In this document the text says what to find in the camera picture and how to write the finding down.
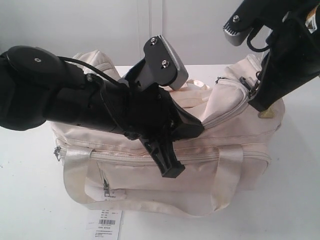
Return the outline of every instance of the bag handle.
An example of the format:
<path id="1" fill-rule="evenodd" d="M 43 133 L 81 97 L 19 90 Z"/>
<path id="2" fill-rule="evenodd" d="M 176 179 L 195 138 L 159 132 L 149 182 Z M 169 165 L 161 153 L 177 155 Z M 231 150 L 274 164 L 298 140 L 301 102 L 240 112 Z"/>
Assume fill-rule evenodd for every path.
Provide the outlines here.
<path id="1" fill-rule="evenodd" d="M 92 149 L 73 146 L 67 150 L 63 181 L 68 195 L 77 203 L 91 210 L 120 209 L 176 215 L 180 217 L 204 217 L 227 207 L 240 180 L 244 152 L 241 145 L 220 146 L 219 161 L 211 189 L 212 210 L 205 215 L 191 215 L 176 206 L 143 200 L 95 201 L 86 194 L 85 183 Z"/>

